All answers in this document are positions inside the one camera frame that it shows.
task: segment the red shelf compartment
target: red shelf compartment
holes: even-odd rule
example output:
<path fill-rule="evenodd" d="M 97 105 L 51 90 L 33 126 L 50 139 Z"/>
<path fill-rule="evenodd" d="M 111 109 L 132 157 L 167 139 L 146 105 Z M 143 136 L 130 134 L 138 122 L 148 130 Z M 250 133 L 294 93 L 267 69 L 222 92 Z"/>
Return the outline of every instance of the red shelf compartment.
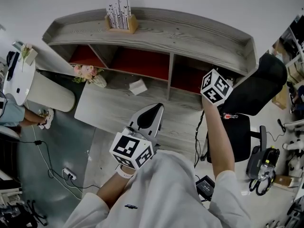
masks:
<path fill-rule="evenodd" d="M 94 51 L 92 51 L 89 46 L 85 45 L 81 45 L 76 48 L 69 63 L 106 68 L 106 66 L 96 56 Z"/>
<path fill-rule="evenodd" d="M 166 54 L 120 47 L 110 69 L 168 80 L 169 60 Z"/>
<path fill-rule="evenodd" d="M 197 68 L 175 65 L 171 79 L 171 87 L 200 94 L 201 82 L 207 73 L 207 71 Z"/>

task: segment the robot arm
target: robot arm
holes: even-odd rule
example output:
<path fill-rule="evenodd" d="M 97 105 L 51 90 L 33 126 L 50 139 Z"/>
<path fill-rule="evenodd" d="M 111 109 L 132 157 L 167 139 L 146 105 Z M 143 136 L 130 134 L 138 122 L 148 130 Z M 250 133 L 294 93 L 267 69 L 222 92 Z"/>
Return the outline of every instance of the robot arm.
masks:
<path fill-rule="evenodd" d="M 136 112 L 123 131 L 116 134 L 110 153 L 118 163 L 138 170 L 156 153 L 163 111 L 161 103 L 148 105 Z"/>

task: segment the power strip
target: power strip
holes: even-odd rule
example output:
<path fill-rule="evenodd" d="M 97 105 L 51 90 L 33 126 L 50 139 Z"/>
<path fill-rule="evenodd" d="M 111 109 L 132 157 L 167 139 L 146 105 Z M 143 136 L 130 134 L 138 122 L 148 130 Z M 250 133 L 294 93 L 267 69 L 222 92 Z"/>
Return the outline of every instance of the power strip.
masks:
<path fill-rule="evenodd" d="M 67 176 L 71 176 L 73 180 L 77 179 L 77 176 L 67 167 L 65 167 L 63 169 L 63 172 L 67 175 Z"/>

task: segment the sleeve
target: sleeve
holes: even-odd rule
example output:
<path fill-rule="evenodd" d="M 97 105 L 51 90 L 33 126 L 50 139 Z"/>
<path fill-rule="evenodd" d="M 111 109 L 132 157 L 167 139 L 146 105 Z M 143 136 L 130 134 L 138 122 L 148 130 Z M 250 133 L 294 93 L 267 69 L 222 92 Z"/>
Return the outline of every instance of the sleeve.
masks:
<path fill-rule="evenodd" d="M 209 211 L 219 218 L 223 227 L 252 227 L 233 171 L 223 171 L 217 176 Z"/>
<path fill-rule="evenodd" d="M 109 214 L 107 204 L 97 195 L 87 193 L 70 215 L 63 228 L 95 228 Z"/>

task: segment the white wall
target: white wall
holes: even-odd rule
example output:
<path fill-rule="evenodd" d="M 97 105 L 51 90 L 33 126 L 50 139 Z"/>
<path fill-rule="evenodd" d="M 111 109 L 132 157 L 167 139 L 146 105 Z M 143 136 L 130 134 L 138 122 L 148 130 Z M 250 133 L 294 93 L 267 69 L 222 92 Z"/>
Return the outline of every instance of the white wall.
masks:
<path fill-rule="evenodd" d="M 304 0 L 131 0 L 131 6 L 179 10 L 228 24 L 252 35 L 261 56 L 300 12 Z M 72 74 L 42 35 L 58 17 L 104 7 L 105 0 L 0 0 L 0 24 L 39 48 L 49 64 L 45 69 Z"/>
<path fill-rule="evenodd" d="M 14 38 L 10 37 L 6 31 L 0 29 L 0 62 L 6 64 L 6 55 L 9 51 L 16 51 L 11 45 L 14 42 Z"/>

